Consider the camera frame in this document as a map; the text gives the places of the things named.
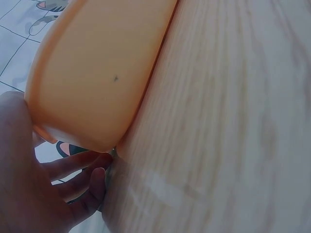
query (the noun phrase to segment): wooden table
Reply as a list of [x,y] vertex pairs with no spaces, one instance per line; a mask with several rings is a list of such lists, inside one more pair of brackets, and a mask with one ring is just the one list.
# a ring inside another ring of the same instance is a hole
[[311,232],[311,1],[181,0],[118,154],[112,232]]

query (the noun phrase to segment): cartoon cat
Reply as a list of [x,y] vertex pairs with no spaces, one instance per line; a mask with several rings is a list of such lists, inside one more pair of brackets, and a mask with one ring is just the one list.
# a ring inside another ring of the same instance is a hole
[[[63,11],[70,0],[45,0],[38,2],[37,7],[41,10],[51,12]],[[30,35],[37,35],[49,22],[56,20],[58,16],[45,16],[36,21],[29,29]]]

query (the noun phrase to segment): tile grout line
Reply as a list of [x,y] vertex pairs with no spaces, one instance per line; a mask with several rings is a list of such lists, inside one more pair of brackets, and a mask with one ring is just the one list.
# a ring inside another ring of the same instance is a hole
[[[4,16],[6,16],[9,12],[11,12],[11,11],[17,6],[17,4],[20,3],[20,1],[21,1],[21,0],[19,0],[18,3],[16,3],[15,6],[14,6],[11,10],[9,10],[7,13],[5,13]],[[18,47],[18,49],[15,51],[15,53],[12,55],[12,57],[10,58],[10,60],[8,61],[8,63],[5,65],[4,69],[3,69],[2,72],[0,73],[0,78],[1,78],[1,75],[4,73],[5,69],[7,68],[7,66],[9,65],[9,63],[11,62],[11,60],[13,59],[13,57],[15,56],[15,54],[16,54],[16,53],[18,52],[18,50],[23,46],[23,44],[25,44],[25,42],[26,42],[27,40],[32,40],[32,39],[29,39],[29,37],[30,37],[30,34],[29,34],[29,36],[25,39],[25,41]],[[12,85],[9,85],[9,84],[7,84],[7,83],[5,83],[5,82],[3,82],[3,81],[0,81],[0,83],[2,83],[2,84],[4,84],[4,85],[7,85],[7,86],[9,86],[9,87],[11,87],[11,88],[13,88],[13,89],[15,89],[15,90],[17,90],[17,91],[20,91],[20,92],[25,93],[24,91],[22,91],[22,90],[20,90],[20,89],[18,89],[18,88],[16,88],[16,87],[14,87],[14,86],[12,86]]]
[[7,83],[2,82],[2,81],[0,81],[0,83],[3,84],[3,85],[9,86],[9,87],[15,89],[16,91],[20,91],[20,92],[24,93],[24,91],[22,91],[22,90],[20,90],[20,89],[18,89],[18,88],[16,88],[16,87],[11,86],[10,84],[7,84]]
[[19,0],[7,13],[5,13],[2,17],[0,17],[0,20],[5,17],[8,13],[10,13],[19,3],[21,2],[21,0]]
[[8,28],[6,28],[6,27],[4,27],[4,26],[2,26],[2,25],[0,25],[0,27],[2,27],[2,28],[4,28],[4,29],[10,31],[11,33],[13,33],[13,34],[15,34],[15,35],[18,35],[18,36],[20,36],[20,37],[22,37],[22,38],[25,38],[25,39],[28,39],[28,40],[32,40],[32,39],[29,39],[29,38],[27,38],[27,37],[24,37],[24,36],[22,36],[22,35],[20,35],[20,34],[18,34],[18,33],[15,33],[14,31],[11,31],[10,29],[8,29]]

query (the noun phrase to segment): floor tile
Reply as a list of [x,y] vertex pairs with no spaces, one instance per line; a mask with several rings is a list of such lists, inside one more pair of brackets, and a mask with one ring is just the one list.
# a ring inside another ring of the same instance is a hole
[[0,75],[25,38],[0,27]]
[[15,91],[15,89],[3,84],[3,83],[0,83],[0,95],[2,95],[4,92],[7,92],[7,91]]
[[12,11],[0,19],[0,25],[28,37],[30,27],[47,13],[37,8],[37,3],[37,1],[21,0]]
[[40,43],[31,40],[20,47],[0,77],[0,81],[25,91],[29,69]]
[[45,142],[35,148],[35,155],[39,162],[47,163],[56,159],[61,159],[62,156],[57,152],[54,144]]
[[20,0],[0,0],[0,19],[13,10]]

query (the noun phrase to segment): orange plastic container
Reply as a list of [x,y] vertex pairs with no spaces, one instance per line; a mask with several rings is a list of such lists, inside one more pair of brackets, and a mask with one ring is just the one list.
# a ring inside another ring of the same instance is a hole
[[177,0],[76,0],[36,54],[25,99],[34,129],[98,152],[122,138]]

